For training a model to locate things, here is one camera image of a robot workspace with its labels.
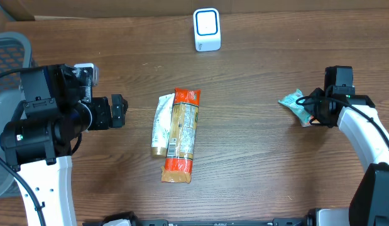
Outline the teal snack packet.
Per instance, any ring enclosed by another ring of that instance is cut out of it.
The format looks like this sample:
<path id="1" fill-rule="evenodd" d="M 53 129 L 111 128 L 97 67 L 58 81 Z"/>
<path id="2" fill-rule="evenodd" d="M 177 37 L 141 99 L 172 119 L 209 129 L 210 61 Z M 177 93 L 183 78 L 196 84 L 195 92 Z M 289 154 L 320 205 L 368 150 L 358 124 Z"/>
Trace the teal snack packet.
<path id="1" fill-rule="evenodd" d="M 304 106 L 296 104 L 296 101 L 303 96 L 302 91 L 297 89 L 294 93 L 278 100 L 278 103 L 288 107 L 299 118 L 302 127 L 309 127 L 312 115 L 304 109 Z"/>

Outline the white shampoo tube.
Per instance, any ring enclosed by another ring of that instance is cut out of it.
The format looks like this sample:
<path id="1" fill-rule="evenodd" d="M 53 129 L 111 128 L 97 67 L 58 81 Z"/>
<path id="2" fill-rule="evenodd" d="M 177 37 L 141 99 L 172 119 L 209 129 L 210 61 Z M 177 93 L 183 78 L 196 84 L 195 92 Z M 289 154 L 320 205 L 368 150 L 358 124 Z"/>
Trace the white shampoo tube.
<path id="1" fill-rule="evenodd" d="M 175 94 L 168 94 L 158 99 L 151 139 L 151 154 L 156 158 L 167 155 L 174 98 Z"/>

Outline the orange spaghetti packet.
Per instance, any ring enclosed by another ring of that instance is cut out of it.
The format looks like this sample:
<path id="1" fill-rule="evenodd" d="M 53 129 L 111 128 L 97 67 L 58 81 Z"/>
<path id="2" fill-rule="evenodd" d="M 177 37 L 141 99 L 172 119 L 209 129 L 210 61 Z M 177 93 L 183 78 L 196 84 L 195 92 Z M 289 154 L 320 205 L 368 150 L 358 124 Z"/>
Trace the orange spaghetti packet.
<path id="1" fill-rule="evenodd" d="M 162 182 L 191 182 L 200 94 L 200 90 L 175 89 Z"/>

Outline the orange tissue packet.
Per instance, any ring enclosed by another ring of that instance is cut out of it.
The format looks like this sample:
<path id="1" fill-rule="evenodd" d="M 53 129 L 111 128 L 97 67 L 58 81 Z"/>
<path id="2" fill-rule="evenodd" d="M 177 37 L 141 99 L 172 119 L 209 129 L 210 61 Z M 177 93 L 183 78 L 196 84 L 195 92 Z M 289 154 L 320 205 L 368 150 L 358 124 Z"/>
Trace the orange tissue packet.
<path id="1" fill-rule="evenodd" d="M 310 118 L 309 124 L 311 126 L 320 126 L 321 125 L 321 123 L 314 116 L 312 116 Z"/>

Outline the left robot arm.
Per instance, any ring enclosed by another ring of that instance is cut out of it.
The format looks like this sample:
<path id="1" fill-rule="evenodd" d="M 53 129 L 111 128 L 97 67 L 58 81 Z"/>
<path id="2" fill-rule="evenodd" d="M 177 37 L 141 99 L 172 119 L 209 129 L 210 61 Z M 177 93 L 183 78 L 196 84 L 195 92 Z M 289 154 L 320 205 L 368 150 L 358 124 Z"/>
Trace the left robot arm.
<path id="1" fill-rule="evenodd" d="M 28 225 L 76 225 L 72 155 L 84 131 L 125 125 L 128 102 L 120 94 L 93 97 L 99 72 L 92 63 L 17 68 L 24 99 L 0 135 L 0 165 L 16 180 Z"/>

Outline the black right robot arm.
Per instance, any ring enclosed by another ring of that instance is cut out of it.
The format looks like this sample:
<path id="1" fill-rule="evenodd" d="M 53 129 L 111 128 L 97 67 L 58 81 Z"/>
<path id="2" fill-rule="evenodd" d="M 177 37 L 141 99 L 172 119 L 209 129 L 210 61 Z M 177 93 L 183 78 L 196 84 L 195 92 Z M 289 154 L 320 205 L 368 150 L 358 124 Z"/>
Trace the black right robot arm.
<path id="1" fill-rule="evenodd" d="M 338 127 L 348 138 L 365 171 L 348 208 L 321 208 L 311 225 L 389 225 L 389 133 L 367 95 L 357 95 L 353 69 L 325 69 L 324 88 L 296 103 L 312 115 L 314 126 Z"/>

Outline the white barcode scanner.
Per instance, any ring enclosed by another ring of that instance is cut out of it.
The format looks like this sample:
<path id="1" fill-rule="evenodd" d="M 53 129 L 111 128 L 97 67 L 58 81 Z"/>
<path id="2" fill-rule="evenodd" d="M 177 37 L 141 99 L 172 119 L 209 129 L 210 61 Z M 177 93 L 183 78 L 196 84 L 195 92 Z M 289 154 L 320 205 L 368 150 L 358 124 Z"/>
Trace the white barcode scanner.
<path id="1" fill-rule="evenodd" d="M 215 8 L 197 9 L 193 13 L 195 49 L 216 51 L 221 48 L 219 11 Z"/>

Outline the dark grey plastic basket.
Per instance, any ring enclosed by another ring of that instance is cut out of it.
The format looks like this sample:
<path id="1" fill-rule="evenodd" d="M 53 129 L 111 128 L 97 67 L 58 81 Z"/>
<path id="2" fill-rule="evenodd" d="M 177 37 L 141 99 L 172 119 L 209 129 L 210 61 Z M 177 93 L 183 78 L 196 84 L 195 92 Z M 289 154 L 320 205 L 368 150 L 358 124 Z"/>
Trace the dark grey plastic basket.
<path id="1" fill-rule="evenodd" d="M 0 33 L 0 73 L 32 66 L 32 51 L 29 40 L 17 32 Z M 11 120 L 14 111 L 24 98 L 20 89 L 20 77 L 13 73 L 0 78 L 0 134 Z M 0 158 L 5 154 L 0 147 Z M 11 174 L 0 166 L 0 198 L 19 196 L 19 188 Z"/>

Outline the brown cardboard backboard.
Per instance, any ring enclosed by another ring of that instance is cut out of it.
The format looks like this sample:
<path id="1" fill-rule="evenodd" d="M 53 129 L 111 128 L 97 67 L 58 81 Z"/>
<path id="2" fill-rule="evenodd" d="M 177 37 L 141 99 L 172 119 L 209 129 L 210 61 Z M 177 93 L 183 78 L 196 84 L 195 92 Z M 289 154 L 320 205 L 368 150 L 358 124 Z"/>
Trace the brown cardboard backboard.
<path id="1" fill-rule="evenodd" d="M 216 8 L 221 14 L 386 9 L 389 0 L 0 0 L 0 6 L 15 19 L 27 21 L 39 16 L 181 16 L 192 14 L 199 8 Z"/>

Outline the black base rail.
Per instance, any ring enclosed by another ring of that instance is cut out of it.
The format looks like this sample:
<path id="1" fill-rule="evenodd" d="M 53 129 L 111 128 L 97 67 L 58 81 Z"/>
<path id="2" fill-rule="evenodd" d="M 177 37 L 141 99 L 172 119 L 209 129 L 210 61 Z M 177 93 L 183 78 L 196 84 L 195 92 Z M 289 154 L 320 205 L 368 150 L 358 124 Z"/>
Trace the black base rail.
<path id="1" fill-rule="evenodd" d="M 304 217 L 274 218 L 272 220 L 209 220 L 169 221 L 165 219 L 143 220 L 134 212 L 111 215 L 103 220 L 84 222 L 83 226 L 351 226 L 348 209 L 313 209 Z"/>

